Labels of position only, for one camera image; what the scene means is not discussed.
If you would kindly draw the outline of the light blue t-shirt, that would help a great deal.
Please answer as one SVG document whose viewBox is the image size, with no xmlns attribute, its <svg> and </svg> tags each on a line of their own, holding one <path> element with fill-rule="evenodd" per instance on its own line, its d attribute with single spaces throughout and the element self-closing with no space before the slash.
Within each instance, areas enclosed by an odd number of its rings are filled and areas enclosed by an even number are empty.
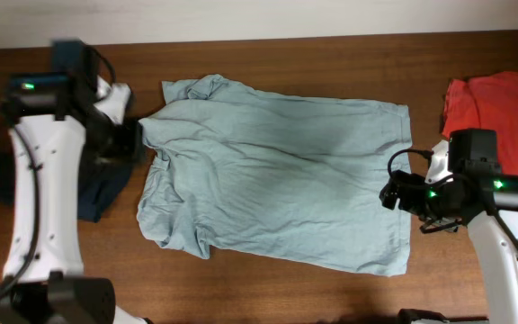
<svg viewBox="0 0 518 324">
<path fill-rule="evenodd" d="M 155 158 L 138 202 L 143 236 L 203 259 L 213 248 L 394 276 L 411 218 L 380 203 L 387 168 L 408 169 L 403 104 L 300 97 L 220 75 L 162 84 L 143 118 Z"/>
</svg>

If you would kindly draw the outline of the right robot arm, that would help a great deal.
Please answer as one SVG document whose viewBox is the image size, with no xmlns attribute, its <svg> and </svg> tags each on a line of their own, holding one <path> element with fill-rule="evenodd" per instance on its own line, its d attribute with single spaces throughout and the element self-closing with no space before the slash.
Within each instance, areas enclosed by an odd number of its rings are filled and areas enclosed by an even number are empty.
<svg viewBox="0 0 518 324">
<path fill-rule="evenodd" d="M 456 174 L 428 184 L 398 170 L 380 201 L 415 214 L 424 234 L 465 227 L 483 274 L 489 322 L 518 323 L 517 175 Z"/>
</svg>

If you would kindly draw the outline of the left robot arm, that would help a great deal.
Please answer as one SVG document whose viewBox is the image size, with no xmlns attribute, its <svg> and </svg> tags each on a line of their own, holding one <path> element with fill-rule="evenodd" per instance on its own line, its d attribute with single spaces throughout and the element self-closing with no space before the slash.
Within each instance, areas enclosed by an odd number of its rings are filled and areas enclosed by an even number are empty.
<svg viewBox="0 0 518 324">
<path fill-rule="evenodd" d="M 13 77 L 2 109 L 15 164 L 12 243 L 0 283 L 1 323 L 141 323 L 112 282 L 86 277 L 77 231 L 85 144 L 101 153 L 122 125 L 130 87 L 67 73 Z"/>
</svg>

